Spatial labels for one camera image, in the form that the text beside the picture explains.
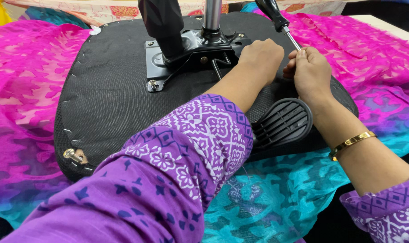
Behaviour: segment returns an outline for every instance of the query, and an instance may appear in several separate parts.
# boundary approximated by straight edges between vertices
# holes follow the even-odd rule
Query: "hand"
[[[256,40],[243,48],[238,66],[248,72],[252,80],[261,82],[263,88],[273,82],[283,58],[283,47],[271,39]]]
[[[326,58],[314,47],[303,47],[288,55],[284,78],[294,78],[297,93],[310,108],[323,99],[333,99],[330,83],[332,69]]]

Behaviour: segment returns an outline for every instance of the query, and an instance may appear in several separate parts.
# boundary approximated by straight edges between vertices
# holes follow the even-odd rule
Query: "purple sleeve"
[[[409,242],[409,181],[362,197],[351,191],[340,201],[375,242]]]
[[[210,201],[251,148],[242,111],[201,95],[133,135],[2,242],[199,242]]]

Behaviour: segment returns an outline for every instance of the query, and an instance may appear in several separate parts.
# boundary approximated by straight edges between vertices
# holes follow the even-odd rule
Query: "bolt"
[[[72,148],[65,150],[65,152],[63,153],[63,157],[72,158],[74,161],[79,162],[79,163],[83,161],[83,158],[76,155],[75,150],[73,150]]]
[[[152,87],[152,89],[156,89],[156,80],[152,79],[150,81],[147,82],[148,85],[150,85]]]
[[[207,57],[202,57],[200,59],[200,62],[203,63],[203,64],[207,63]]]

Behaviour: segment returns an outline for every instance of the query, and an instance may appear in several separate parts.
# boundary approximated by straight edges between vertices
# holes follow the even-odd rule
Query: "gold bangle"
[[[342,149],[348,147],[348,146],[352,146],[353,144],[364,140],[365,138],[369,138],[369,137],[377,137],[377,135],[375,135],[375,133],[368,131],[368,132],[364,132],[361,133],[355,137],[350,138],[349,140],[343,142],[342,144],[336,146],[334,149],[332,149],[332,151],[329,153],[329,158],[332,161],[337,161],[337,158],[335,157],[337,155],[338,152],[340,152]]]

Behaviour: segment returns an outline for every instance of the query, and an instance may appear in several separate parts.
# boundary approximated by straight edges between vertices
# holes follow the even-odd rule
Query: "screwdriver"
[[[275,26],[275,30],[280,33],[283,32],[285,36],[293,44],[294,48],[297,51],[300,51],[299,45],[293,39],[293,36],[290,34],[290,29],[288,25],[290,22],[281,15],[280,9],[278,8],[277,2],[275,0],[255,0],[258,8],[272,20],[272,23]]]

